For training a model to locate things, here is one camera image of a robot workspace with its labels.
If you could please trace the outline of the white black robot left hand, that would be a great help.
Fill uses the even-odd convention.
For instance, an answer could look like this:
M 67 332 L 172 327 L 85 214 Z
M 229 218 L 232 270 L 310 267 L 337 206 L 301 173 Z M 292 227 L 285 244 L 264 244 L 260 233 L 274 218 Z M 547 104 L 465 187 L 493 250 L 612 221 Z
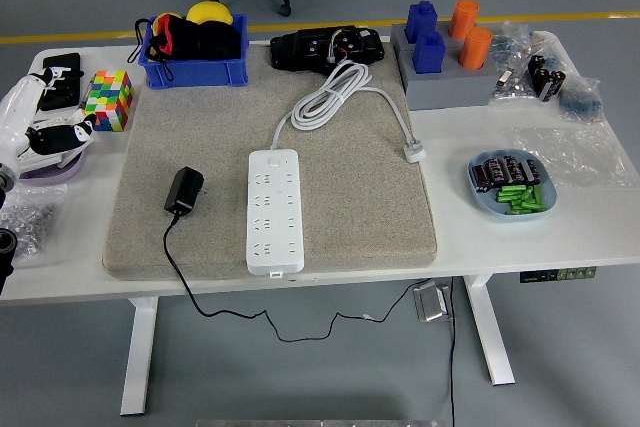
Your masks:
M 92 142 L 95 114 L 80 121 L 36 129 L 32 126 L 38 103 L 44 92 L 52 90 L 56 81 L 79 79 L 83 73 L 68 67 L 46 67 L 30 73 L 1 101 L 1 175 L 13 182 L 22 169 L 19 156 L 31 149 L 39 155 L 53 155 L 84 149 Z

